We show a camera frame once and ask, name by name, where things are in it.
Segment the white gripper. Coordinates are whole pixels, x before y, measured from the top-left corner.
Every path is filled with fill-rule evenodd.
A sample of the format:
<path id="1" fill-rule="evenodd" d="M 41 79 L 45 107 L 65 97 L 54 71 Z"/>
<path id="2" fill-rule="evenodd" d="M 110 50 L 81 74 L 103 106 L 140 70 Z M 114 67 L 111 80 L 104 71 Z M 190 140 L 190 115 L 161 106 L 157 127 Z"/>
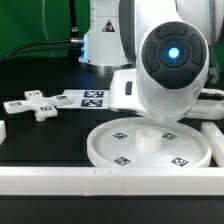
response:
<path id="1" fill-rule="evenodd" d="M 224 91 L 203 89 L 186 117 L 207 120 L 223 119 Z"/>

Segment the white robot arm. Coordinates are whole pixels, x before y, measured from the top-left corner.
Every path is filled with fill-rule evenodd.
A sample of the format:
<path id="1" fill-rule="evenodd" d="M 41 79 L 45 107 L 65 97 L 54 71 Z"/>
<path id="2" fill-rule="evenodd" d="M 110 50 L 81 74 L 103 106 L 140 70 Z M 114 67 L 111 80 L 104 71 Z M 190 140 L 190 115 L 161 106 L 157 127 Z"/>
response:
<path id="1" fill-rule="evenodd" d="M 113 72 L 109 108 L 160 121 L 224 118 L 215 43 L 224 0 L 90 0 L 81 61 Z"/>

